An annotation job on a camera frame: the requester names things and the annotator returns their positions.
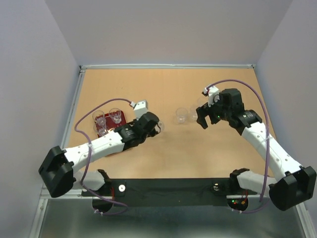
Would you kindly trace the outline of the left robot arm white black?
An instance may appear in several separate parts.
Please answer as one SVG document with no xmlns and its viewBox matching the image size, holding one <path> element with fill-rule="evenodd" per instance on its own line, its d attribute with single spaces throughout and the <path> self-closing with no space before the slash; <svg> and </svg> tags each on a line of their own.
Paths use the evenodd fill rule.
<svg viewBox="0 0 317 238">
<path fill-rule="evenodd" d="M 76 147 L 51 148 L 40 165 L 39 174 L 52 198 L 65 195 L 80 182 L 75 174 L 90 162 L 120 153 L 145 142 L 158 134 L 159 118 L 147 112 L 105 136 Z"/>
</svg>

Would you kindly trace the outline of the clear glass lone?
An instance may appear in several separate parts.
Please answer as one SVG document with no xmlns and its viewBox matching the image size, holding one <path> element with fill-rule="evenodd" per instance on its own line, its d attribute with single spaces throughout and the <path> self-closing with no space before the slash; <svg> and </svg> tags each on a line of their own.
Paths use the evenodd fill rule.
<svg viewBox="0 0 317 238">
<path fill-rule="evenodd" d="M 162 121 L 159 121 L 158 124 L 157 124 L 157 128 L 158 128 L 158 132 L 161 133 L 164 131 L 165 129 L 165 125 Z"/>
</svg>

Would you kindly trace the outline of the clear glass from corner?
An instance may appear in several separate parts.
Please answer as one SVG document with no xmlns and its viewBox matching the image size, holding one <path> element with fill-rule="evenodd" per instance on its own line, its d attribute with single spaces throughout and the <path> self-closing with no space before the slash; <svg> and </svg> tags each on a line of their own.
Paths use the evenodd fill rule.
<svg viewBox="0 0 317 238">
<path fill-rule="evenodd" d="M 94 111 L 92 114 L 92 118 L 98 126 L 105 126 L 106 125 L 106 117 L 105 117 L 105 113 L 103 111 L 101 111 L 101 110 Z"/>
</svg>

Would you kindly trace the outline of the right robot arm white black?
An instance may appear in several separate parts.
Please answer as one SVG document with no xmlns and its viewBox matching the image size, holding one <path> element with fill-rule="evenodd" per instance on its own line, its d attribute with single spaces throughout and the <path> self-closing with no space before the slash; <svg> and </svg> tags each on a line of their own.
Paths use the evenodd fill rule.
<svg viewBox="0 0 317 238">
<path fill-rule="evenodd" d="M 312 198 L 317 179 L 316 171 L 304 167 L 293 159 L 268 132 L 261 117 L 253 110 L 246 110 L 238 89 L 220 91 L 217 87 L 206 87 L 202 94 L 208 101 L 196 109 L 197 123 L 208 127 L 206 117 L 212 124 L 228 122 L 240 136 L 248 141 L 265 161 L 265 171 L 271 170 L 273 177 L 256 174 L 249 169 L 234 170 L 230 174 L 228 188 L 233 193 L 244 189 L 268 196 L 281 211 Z"/>
</svg>

